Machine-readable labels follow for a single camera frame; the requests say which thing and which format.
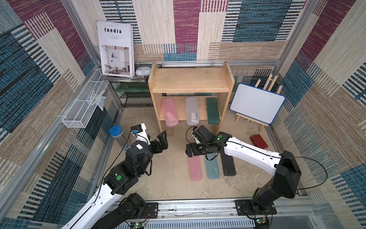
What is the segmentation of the light blue pencil case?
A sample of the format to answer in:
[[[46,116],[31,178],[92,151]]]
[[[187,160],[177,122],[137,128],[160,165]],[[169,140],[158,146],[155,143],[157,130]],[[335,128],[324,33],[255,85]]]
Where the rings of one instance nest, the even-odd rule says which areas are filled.
[[[217,154],[208,154],[205,157],[206,174],[211,180],[220,178],[220,169],[216,155]]]

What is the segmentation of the clear white pencil case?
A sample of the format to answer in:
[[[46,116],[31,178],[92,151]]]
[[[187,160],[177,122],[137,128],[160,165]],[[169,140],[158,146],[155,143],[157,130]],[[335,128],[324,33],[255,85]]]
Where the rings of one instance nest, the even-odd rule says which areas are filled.
[[[198,101],[195,97],[188,97],[185,100],[186,104],[186,121],[190,126],[197,126],[200,122]]]

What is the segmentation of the dark green pencil case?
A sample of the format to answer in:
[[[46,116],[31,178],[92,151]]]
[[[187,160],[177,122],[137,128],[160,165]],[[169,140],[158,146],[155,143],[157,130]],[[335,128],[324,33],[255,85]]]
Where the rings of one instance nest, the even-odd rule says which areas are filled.
[[[215,97],[208,97],[206,99],[206,110],[207,110],[208,124],[219,125],[221,118],[217,99]]]

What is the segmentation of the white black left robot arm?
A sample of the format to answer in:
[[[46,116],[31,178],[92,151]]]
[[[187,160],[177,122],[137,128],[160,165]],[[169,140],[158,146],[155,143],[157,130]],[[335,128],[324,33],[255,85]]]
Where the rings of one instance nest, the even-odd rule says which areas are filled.
[[[124,161],[113,167],[103,179],[102,185],[69,221],[65,229],[114,229],[123,222],[145,214],[145,200],[137,193],[124,194],[143,175],[151,175],[152,158],[168,148],[167,133],[157,140],[147,137],[135,141],[126,152]]]

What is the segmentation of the black pencil case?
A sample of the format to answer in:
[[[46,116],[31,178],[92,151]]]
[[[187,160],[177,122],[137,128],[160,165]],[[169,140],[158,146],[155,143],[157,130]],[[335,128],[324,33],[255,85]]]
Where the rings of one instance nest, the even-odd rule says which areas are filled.
[[[226,155],[223,150],[220,152],[220,156],[224,176],[235,176],[236,169],[234,165],[234,158],[232,156]]]

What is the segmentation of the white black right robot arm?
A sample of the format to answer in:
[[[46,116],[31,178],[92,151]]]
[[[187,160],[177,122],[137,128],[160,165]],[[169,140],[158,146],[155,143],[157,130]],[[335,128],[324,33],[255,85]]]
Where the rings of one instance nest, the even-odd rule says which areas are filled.
[[[193,136],[195,143],[186,145],[185,153],[188,157],[225,154],[257,166],[272,175],[266,184],[255,190],[247,204],[252,213],[264,214],[272,210],[275,200],[281,197],[295,197],[301,170],[292,153],[266,151],[224,132],[214,135],[211,132],[200,134],[196,130]]]

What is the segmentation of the pink pencil case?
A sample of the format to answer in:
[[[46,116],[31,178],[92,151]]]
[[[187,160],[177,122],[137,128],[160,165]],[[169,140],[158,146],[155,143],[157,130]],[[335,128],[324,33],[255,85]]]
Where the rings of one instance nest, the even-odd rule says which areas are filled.
[[[178,125],[179,119],[177,115],[177,110],[172,98],[166,98],[162,100],[163,114],[165,118],[166,125],[168,127],[174,127]]]
[[[188,158],[189,177],[192,181],[200,181],[203,178],[201,158],[193,156]]]

